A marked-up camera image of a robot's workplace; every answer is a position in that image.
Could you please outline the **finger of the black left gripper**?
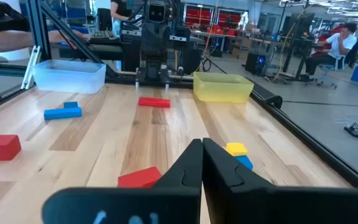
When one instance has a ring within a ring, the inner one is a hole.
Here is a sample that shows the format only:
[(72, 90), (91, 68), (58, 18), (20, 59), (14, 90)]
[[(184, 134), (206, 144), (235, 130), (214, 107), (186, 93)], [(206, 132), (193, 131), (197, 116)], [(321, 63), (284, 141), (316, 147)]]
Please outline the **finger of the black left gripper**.
[(169, 91), (169, 87), (170, 87), (170, 77), (169, 77), (170, 71), (169, 70), (165, 70), (163, 72), (163, 79), (164, 79), (164, 84), (165, 84), (165, 93), (168, 93)]
[(139, 90), (140, 85), (145, 81), (145, 72), (144, 70), (137, 70), (135, 76), (135, 89)]

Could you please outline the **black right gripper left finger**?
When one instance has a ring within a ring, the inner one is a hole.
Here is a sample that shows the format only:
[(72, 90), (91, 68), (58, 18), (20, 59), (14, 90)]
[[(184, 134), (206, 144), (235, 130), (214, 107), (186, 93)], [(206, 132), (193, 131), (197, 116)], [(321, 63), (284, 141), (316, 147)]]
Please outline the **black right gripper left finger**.
[(199, 223), (203, 143), (194, 139), (148, 188), (71, 187), (42, 207), (44, 223)]

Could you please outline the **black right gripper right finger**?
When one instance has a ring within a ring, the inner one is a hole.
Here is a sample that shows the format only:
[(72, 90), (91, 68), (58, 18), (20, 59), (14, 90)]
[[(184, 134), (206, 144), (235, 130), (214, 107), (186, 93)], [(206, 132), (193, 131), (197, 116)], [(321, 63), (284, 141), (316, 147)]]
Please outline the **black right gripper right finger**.
[(203, 139), (212, 223), (358, 223), (358, 189), (276, 186)]

